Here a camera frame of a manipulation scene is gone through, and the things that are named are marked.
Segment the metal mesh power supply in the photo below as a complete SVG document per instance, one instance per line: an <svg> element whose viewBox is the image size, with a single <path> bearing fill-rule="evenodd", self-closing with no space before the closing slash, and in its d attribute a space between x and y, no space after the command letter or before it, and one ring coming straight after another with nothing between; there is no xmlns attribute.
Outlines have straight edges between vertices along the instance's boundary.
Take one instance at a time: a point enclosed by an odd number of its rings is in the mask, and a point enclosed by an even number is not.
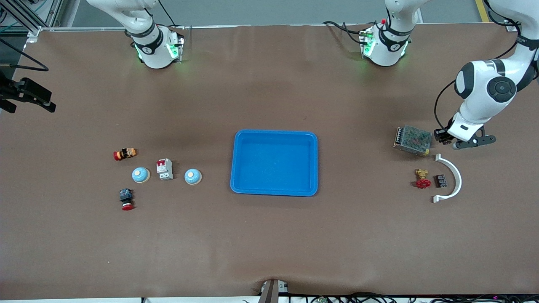
<svg viewBox="0 0 539 303"><path fill-rule="evenodd" d="M429 157L432 137L427 130L404 125L397 128L393 148L418 157Z"/></svg>

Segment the blue black emergency stop button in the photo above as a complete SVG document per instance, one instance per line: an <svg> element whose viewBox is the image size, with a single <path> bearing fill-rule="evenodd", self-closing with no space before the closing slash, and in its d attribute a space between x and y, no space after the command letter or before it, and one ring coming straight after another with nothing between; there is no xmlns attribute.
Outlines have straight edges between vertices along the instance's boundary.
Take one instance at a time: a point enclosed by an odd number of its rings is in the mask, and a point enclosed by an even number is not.
<svg viewBox="0 0 539 303"><path fill-rule="evenodd" d="M133 205L133 194L129 188L125 188L119 191L119 198L122 204L123 211L129 211L135 209Z"/></svg>

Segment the white red circuit breaker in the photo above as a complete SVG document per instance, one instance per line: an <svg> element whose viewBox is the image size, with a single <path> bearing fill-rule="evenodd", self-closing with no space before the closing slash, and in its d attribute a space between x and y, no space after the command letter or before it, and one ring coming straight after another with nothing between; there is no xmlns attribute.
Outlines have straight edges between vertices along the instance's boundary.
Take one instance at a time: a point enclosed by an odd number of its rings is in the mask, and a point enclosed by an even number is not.
<svg viewBox="0 0 539 303"><path fill-rule="evenodd" d="M173 180L173 162L165 158L156 161L156 171L162 181Z"/></svg>

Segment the blue plastic tray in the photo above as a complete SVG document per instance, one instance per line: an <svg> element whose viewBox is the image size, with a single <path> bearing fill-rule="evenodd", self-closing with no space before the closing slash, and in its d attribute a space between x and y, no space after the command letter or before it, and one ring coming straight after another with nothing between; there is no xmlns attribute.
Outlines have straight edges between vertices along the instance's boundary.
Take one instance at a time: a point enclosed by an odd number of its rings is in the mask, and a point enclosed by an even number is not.
<svg viewBox="0 0 539 303"><path fill-rule="evenodd" d="M230 188L237 194L314 196L318 137L292 130L240 130L234 139Z"/></svg>

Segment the brown table mat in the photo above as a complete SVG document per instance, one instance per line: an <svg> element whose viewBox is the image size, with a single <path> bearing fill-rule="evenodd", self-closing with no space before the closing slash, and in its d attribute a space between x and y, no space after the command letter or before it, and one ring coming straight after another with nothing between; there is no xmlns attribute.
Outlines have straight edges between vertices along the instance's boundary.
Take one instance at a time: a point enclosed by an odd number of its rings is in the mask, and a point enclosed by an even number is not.
<svg viewBox="0 0 539 303"><path fill-rule="evenodd" d="M193 29L183 62L152 70L123 32L41 33L26 51L50 70L16 77L56 111L0 114L0 300L240 296L267 279L312 295L539 293L539 86L485 126L494 144L433 144L463 176L446 201L432 197L450 186L414 188L414 171L450 171L392 146L398 126L437 128L443 86L513 40L419 25L380 68L329 27ZM313 132L316 194L233 192L242 129ZM137 155L115 161L123 148ZM158 177L165 158L173 180Z"/></svg>

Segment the white curved plastic bracket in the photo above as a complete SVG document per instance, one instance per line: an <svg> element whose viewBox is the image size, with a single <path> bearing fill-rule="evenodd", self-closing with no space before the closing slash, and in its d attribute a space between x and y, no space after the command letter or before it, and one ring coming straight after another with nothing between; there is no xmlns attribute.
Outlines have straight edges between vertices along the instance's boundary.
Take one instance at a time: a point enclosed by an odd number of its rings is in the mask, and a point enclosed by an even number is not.
<svg viewBox="0 0 539 303"><path fill-rule="evenodd" d="M451 194L446 195L446 196L437 194L437 195L433 196L432 202L433 203L438 203L440 201L453 198L454 196L456 196L460 192L460 190L462 189L462 175L461 175L460 171L458 170L458 168L456 167L456 165L453 164L452 162L448 161L447 159L443 158L441 154L435 155L435 161L437 161L439 163L443 163L443 165L448 167L450 169L450 171L453 173L454 180L455 180L455 186L454 186L454 189L453 189Z"/></svg>

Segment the aluminium frame post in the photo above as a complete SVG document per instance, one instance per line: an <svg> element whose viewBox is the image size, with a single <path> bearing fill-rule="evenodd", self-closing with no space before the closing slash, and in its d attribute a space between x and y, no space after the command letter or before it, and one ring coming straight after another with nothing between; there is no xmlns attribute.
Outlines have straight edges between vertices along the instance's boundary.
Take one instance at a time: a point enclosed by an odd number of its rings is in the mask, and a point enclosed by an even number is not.
<svg viewBox="0 0 539 303"><path fill-rule="evenodd" d="M0 0L0 37L36 37L59 19L66 0Z"/></svg>

